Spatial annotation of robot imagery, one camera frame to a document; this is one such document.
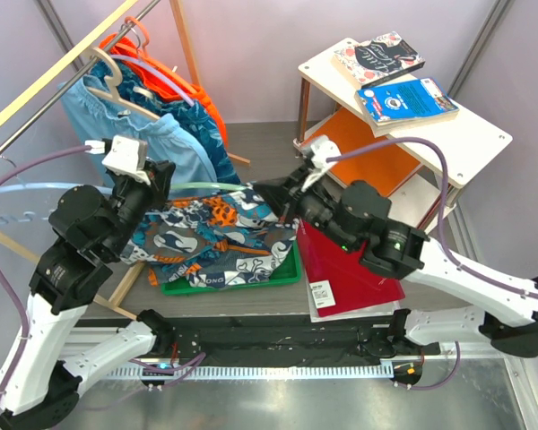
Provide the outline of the light blue hanger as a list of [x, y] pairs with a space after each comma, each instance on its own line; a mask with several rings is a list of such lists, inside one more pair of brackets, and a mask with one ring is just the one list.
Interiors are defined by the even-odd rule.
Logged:
[[12, 167], [12, 176], [0, 185], [0, 226], [48, 220], [59, 199], [68, 191], [82, 186], [70, 182], [26, 182], [20, 178], [22, 166], [0, 155]]

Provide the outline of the orange teal cartoon shorts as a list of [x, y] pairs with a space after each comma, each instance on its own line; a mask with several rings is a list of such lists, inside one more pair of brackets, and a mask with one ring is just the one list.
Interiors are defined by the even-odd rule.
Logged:
[[184, 279], [192, 288], [266, 282], [296, 242], [299, 220], [283, 223], [251, 186], [179, 198], [146, 214], [120, 255], [145, 262], [159, 286]]

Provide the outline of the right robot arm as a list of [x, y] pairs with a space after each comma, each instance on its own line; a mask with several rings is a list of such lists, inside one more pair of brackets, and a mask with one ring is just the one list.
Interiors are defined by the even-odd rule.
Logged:
[[305, 172], [256, 182], [253, 190], [281, 220], [300, 219], [359, 263], [386, 279], [424, 284], [458, 297], [463, 308], [395, 312], [388, 346], [405, 354], [435, 342], [488, 340], [515, 357], [538, 357], [538, 277], [519, 279], [490, 268], [475, 276], [468, 260], [446, 253], [425, 232], [390, 219], [391, 202], [364, 181], [334, 198], [321, 182], [306, 186]]

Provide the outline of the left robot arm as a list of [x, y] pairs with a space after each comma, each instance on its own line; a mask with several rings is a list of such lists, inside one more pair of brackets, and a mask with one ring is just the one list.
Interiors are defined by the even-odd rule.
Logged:
[[102, 376], [133, 358], [164, 357], [173, 326], [144, 310], [122, 331], [74, 358], [60, 357], [72, 328], [111, 276], [146, 212], [159, 209], [175, 171], [168, 161], [146, 161], [147, 183], [113, 174], [104, 196], [92, 185], [68, 189], [48, 222], [57, 235], [30, 279], [19, 343], [0, 369], [0, 428], [49, 429], [64, 420]]

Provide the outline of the mint green hanger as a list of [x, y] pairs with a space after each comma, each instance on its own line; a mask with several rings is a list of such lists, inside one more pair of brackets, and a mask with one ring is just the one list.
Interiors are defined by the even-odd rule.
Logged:
[[184, 184], [174, 184], [169, 187], [171, 193], [175, 193], [182, 190], [192, 189], [207, 189], [207, 190], [222, 190], [237, 192], [247, 189], [246, 185], [234, 185], [225, 183], [211, 183], [211, 182], [189, 182]]

